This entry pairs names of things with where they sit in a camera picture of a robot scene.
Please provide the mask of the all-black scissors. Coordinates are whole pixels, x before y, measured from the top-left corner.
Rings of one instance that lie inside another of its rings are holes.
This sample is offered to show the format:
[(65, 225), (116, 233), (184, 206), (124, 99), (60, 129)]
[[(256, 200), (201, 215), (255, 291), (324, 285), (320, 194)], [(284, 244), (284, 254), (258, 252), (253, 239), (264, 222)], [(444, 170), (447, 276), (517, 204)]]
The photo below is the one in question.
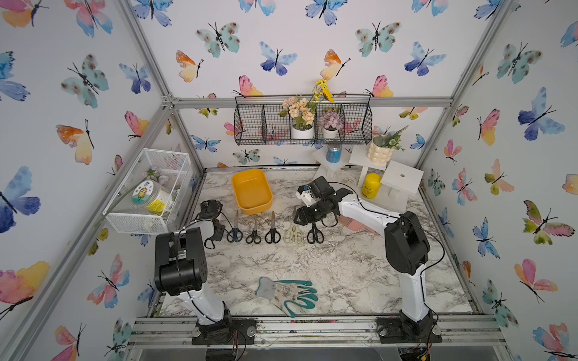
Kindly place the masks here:
[(322, 231), (317, 227), (316, 222), (312, 223), (311, 230), (308, 231), (306, 239), (310, 245), (320, 245), (324, 243), (325, 237)]

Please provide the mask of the cream kitchen scissors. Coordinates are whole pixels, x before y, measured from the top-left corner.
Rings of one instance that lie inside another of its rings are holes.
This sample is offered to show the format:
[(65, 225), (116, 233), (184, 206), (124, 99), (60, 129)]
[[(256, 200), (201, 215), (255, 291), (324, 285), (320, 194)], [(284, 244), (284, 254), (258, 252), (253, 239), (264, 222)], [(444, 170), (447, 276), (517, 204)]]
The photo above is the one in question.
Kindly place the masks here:
[(305, 243), (304, 234), (300, 226), (291, 222), (284, 233), (284, 244), (285, 245), (303, 245)]

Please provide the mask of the small black scissors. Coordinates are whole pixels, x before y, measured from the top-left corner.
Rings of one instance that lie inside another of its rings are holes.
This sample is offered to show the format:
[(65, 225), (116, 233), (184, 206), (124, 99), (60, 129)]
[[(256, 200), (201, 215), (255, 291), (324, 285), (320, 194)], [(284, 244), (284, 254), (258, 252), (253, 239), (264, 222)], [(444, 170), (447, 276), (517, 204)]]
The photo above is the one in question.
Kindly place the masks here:
[(254, 225), (251, 229), (250, 234), (245, 239), (246, 243), (249, 245), (259, 245), (262, 242), (262, 238), (259, 235), (259, 217), (254, 217)]

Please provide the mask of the black handled scissors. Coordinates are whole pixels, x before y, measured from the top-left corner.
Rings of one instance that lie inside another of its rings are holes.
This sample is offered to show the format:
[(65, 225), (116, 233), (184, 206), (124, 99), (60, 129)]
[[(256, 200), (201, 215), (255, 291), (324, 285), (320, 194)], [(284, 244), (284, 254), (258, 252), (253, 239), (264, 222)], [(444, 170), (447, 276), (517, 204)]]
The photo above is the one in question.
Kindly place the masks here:
[(276, 228), (275, 212), (272, 212), (272, 214), (271, 214), (269, 225), (270, 225), (270, 228), (269, 228), (269, 231), (265, 235), (265, 242), (270, 244), (270, 245), (278, 244), (281, 241), (281, 234)]

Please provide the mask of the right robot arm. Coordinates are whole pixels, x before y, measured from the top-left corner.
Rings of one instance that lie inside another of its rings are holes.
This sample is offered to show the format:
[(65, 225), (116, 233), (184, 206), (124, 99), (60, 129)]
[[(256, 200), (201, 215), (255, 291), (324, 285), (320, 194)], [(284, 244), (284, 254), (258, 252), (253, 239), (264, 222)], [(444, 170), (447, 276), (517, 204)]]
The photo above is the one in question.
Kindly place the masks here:
[(317, 223), (331, 214), (358, 221), (383, 237), (386, 260), (398, 272), (402, 309), (396, 317), (377, 320), (380, 342), (425, 346), (440, 343), (442, 337), (436, 330), (438, 318), (426, 303), (424, 285), (430, 244), (417, 215), (365, 205), (352, 188), (344, 186), (335, 190), (325, 177), (300, 186), (296, 197), (304, 206), (296, 210), (294, 222), (312, 226), (308, 234), (310, 243), (322, 240)]

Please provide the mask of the yellow storage box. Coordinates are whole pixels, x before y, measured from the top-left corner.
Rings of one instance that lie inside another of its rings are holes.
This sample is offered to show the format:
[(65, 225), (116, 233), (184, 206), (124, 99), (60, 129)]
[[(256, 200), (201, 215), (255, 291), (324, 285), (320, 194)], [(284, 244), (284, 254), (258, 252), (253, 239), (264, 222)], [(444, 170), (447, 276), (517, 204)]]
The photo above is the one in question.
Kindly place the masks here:
[(262, 170), (250, 169), (237, 173), (232, 183), (237, 205), (244, 214), (255, 215), (271, 209), (273, 195)]

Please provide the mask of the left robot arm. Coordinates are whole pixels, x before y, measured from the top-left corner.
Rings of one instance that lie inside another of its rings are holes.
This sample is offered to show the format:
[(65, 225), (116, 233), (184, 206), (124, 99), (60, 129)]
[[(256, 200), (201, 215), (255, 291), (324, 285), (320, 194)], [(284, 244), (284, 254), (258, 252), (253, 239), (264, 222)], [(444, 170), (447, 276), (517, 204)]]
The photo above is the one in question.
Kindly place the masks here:
[(212, 245), (223, 238), (222, 208), (217, 200), (204, 201), (188, 225), (156, 237), (154, 282), (160, 292), (184, 301), (196, 316), (193, 344), (250, 345), (256, 336), (256, 321), (233, 317), (208, 284), (205, 243)]

